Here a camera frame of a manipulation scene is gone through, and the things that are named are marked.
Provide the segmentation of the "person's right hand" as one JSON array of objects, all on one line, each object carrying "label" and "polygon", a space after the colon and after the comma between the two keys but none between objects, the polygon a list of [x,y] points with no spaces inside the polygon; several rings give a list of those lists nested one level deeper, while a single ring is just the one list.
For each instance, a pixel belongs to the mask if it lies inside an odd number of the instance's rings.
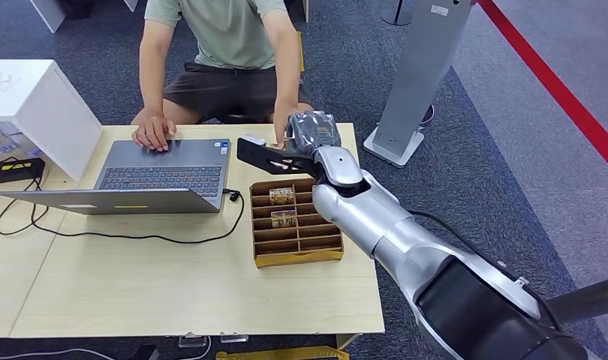
[{"label": "person's right hand", "polygon": [[139,115],[131,124],[136,126],[131,138],[138,146],[157,152],[169,150],[168,139],[176,133],[173,121],[160,115]]}]

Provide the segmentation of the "person's left hand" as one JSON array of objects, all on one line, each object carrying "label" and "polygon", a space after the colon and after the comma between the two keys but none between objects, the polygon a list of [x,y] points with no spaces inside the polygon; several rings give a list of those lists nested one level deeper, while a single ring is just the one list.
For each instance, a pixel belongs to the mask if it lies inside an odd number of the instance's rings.
[{"label": "person's left hand", "polygon": [[304,113],[305,111],[313,110],[313,107],[307,103],[291,103],[289,101],[277,101],[275,110],[272,115],[276,144],[279,149],[284,148],[284,135],[287,127],[287,120],[295,113]]}]

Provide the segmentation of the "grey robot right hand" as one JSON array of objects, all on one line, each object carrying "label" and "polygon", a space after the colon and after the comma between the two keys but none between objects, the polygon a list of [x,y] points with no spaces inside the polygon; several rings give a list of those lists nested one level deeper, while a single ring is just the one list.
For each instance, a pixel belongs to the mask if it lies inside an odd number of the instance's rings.
[{"label": "grey robot right hand", "polygon": [[317,110],[290,115],[284,141],[287,152],[299,155],[313,155],[323,146],[342,146],[334,116]]}]

